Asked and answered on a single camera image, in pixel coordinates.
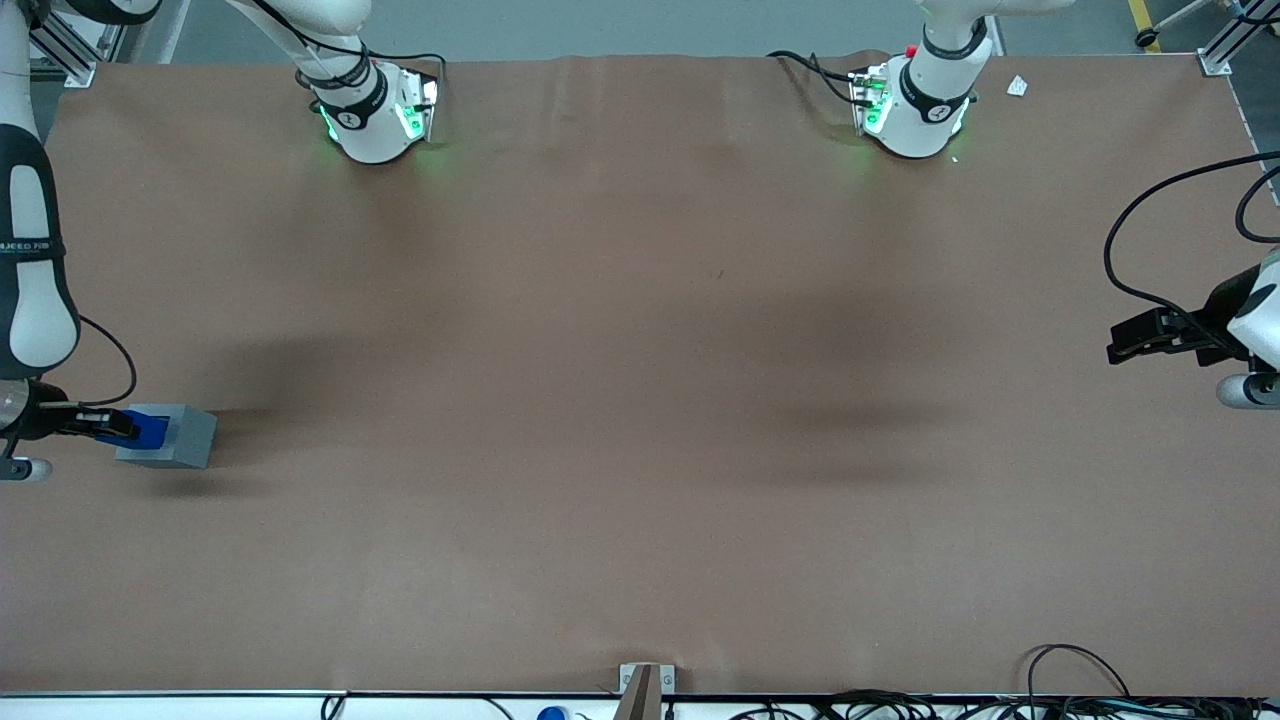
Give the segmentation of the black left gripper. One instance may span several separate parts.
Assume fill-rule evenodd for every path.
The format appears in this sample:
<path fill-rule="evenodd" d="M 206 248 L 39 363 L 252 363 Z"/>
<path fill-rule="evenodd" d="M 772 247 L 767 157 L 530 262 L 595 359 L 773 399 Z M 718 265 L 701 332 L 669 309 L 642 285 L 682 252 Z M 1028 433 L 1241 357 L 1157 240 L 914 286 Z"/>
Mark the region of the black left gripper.
<path fill-rule="evenodd" d="M 1197 340 L 1197 329 L 1184 313 L 1170 307 L 1149 307 L 1111 328 L 1111 343 L 1106 347 L 1108 364 L 1116 366 L 1137 357 L 1197 351 L 1202 366 L 1221 363 L 1225 357 L 1260 366 L 1254 352 L 1228 329 L 1231 320 L 1249 316 L 1263 302 L 1265 293 L 1257 286 L 1260 268 L 1260 264 L 1254 264 L 1217 283 L 1210 291 L 1204 306 L 1193 314 L 1204 341 L 1215 347 L 1221 359 L 1208 359 L 1211 351 L 1201 348 L 1199 342 L 1185 343 Z"/>

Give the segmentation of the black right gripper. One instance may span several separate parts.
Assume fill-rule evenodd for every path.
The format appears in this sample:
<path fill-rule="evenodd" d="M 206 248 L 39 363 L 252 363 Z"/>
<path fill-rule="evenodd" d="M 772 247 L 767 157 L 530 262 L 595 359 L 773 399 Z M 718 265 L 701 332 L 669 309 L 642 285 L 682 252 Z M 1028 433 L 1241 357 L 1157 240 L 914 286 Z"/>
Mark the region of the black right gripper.
<path fill-rule="evenodd" d="M 141 430 L 134 418 L 119 407 L 68 405 L 67 392 L 51 384 L 27 384 L 28 398 L 19 415 L 19 439 L 36 441 L 61 432 L 104 443 L 132 443 Z"/>

